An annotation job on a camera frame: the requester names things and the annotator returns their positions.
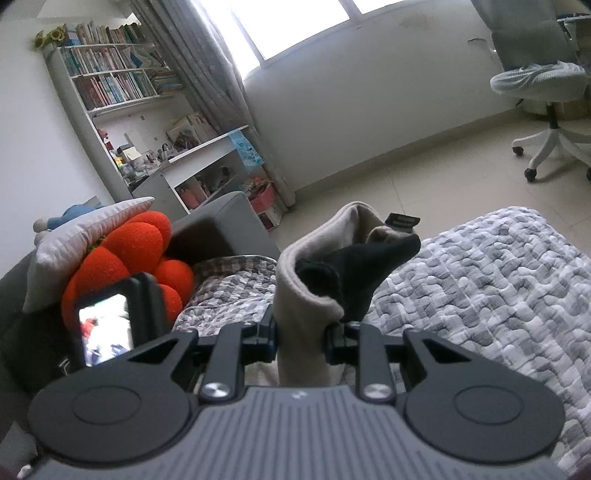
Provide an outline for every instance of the chair wheel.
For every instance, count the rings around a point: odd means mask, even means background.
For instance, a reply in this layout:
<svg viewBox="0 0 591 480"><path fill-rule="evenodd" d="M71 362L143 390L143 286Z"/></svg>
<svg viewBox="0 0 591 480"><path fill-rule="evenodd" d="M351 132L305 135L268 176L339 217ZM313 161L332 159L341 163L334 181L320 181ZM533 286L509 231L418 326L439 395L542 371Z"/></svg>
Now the chair wheel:
<svg viewBox="0 0 591 480"><path fill-rule="evenodd" d="M534 169L531 169L531 168L526 168L526 169L525 169L525 172L524 172L525 178L527 179L527 181L528 181L529 183L533 183L533 182L535 182L535 176L536 176L537 174L538 174L538 171L537 171L535 168L534 168Z"/></svg>

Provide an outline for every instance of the checkered blanket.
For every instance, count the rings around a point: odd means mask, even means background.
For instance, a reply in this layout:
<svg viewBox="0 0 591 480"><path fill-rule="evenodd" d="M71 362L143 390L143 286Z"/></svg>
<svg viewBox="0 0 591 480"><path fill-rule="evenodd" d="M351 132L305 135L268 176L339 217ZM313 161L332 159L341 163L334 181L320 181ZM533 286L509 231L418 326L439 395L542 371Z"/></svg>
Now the checkered blanket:
<svg viewBox="0 0 591 480"><path fill-rule="evenodd" d="M259 255L220 257L193 267L197 291L178 316L173 330L217 335L227 323L262 319L275 294L272 258Z"/></svg>
<svg viewBox="0 0 591 480"><path fill-rule="evenodd" d="M215 335L260 320L272 301L269 258L210 260L196 273L200 286L175 329ZM591 460L590 299L591 260L536 211L512 207L425 240L377 289L364 321L391 335L429 330L550 387L567 418L553 459L572 472Z"/></svg>

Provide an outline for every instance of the pink box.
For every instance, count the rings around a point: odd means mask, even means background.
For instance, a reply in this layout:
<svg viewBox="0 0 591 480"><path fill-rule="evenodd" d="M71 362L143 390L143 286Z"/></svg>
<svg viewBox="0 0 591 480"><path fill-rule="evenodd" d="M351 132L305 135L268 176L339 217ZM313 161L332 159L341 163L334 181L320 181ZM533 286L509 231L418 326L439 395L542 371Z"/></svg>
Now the pink box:
<svg viewBox="0 0 591 480"><path fill-rule="evenodd" d="M251 200L252 208L255 209L256 213L262 213L265 210L268 210L273 202L275 201L275 188L273 185L269 184L265 187L261 193L259 193L256 198Z"/></svg>

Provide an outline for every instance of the curtain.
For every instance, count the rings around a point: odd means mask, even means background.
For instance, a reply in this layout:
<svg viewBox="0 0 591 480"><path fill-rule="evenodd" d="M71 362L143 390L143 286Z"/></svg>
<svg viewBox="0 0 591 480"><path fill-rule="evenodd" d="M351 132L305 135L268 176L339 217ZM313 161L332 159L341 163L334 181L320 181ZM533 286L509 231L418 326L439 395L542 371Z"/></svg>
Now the curtain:
<svg viewBox="0 0 591 480"><path fill-rule="evenodd" d="M218 134L247 124L245 134L263 158L263 168L281 200L288 207L294 205L294 192L256 130L232 55L203 8L191 0L131 0L131 5L181 77L191 106Z"/></svg>

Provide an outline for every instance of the sofa armrest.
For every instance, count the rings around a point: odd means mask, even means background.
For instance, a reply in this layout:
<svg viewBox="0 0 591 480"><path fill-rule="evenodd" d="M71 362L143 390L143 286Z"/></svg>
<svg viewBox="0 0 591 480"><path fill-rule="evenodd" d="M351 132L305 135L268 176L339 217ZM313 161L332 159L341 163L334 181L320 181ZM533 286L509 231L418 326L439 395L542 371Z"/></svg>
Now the sofa armrest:
<svg viewBox="0 0 591 480"><path fill-rule="evenodd" d="M277 260L279 253L242 192L227 193L175 222L167 250L189 265L233 255Z"/></svg>

